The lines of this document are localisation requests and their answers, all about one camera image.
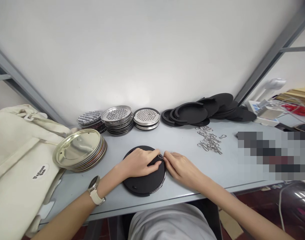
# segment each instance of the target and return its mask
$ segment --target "red wire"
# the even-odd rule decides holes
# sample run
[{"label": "red wire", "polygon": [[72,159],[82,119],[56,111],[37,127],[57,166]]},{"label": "red wire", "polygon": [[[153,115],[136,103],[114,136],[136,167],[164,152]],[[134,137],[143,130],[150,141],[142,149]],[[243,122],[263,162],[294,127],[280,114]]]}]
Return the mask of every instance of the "red wire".
[{"label": "red wire", "polygon": [[288,104],[288,103],[286,103],[286,104],[284,104],[282,106],[284,108],[286,108],[289,112],[292,112],[292,113],[297,114],[299,116],[304,116],[305,117],[305,108],[303,106],[300,106],[298,108],[298,105],[296,105],[296,104]]}]

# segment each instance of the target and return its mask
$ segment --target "watch face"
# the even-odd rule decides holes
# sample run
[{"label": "watch face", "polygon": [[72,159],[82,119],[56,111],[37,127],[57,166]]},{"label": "watch face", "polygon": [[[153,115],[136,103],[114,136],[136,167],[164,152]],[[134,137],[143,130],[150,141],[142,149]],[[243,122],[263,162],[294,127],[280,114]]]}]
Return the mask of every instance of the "watch face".
[{"label": "watch face", "polygon": [[95,185],[95,183],[96,183],[96,181],[97,181],[97,178],[98,178],[98,176],[95,176],[95,177],[91,180],[91,182],[90,182],[88,188],[91,188],[93,185]]}]

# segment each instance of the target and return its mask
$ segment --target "white wall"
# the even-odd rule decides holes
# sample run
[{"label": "white wall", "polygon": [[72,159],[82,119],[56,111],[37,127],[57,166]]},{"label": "white wall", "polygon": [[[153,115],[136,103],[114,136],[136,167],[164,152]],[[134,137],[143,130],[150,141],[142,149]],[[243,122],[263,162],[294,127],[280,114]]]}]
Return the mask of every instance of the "white wall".
[{"label": "white wall", "polygon": [[68,122],[238,93],[298,0],[0,1],[0,50]]},{"label": "white wall", "polygon": [[[305,30],[291,47],[304,46]],[[287,80],[286,85],[280,90],[275,91],[273,95],[287,92],[289,89],[305,87],[305,52],[284,53],[246,100],[251,100],[254,95],[260,95],[264,91],[264,84],[273,78],[284,78]]]},{"label": "white wall", "polygon": [[0,81],[0,109],[26,103],[25,99],[20,97],[6,83]]}]

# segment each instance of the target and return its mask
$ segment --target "wristwatch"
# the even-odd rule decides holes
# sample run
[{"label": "wristwatch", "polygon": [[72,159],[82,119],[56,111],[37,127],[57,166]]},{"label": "wristwatch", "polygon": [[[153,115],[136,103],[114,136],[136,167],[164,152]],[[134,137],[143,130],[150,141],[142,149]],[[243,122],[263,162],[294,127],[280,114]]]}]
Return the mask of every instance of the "wristwatch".
[{"label": "wristwatch", "polygon": [[89,188],[88,188],[88,192],[90,193],[90,197],[91,199],[93,200],[93,202],[100,206],[101,204],[103,204],[106,200],[106,198],[104,197],[103,199],[101,199],[99,196],[98,196],[98,193],[97,193],[97,187],[98,187],[98,184],[100,182],[100,177],[99,176],[95,176],[91,182],[90,182],[90,185],[89,185]]}]

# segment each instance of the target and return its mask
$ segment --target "pile of metal clips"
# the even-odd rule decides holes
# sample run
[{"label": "pile of metal clips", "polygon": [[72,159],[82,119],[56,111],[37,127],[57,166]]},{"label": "pile of metal clips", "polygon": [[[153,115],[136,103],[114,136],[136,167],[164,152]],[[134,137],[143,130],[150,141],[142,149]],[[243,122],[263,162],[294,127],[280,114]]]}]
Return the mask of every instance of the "pile of metal clips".
[{"label": "pile of metal clips", "polygon": [[[198,147],[203,148],[206,152],[214,151],[215,153],[219,153],[222,155],[221,148],[219,147],[220,140],[217,139],[217,136],[211,132],[213,130],[208,126],[196,127],[195,129],[200,130],[198,134],[204,137],[200,143],[197,144]],[[225,138],[226,135],[222,135],[219,137],[220,139]]]}]

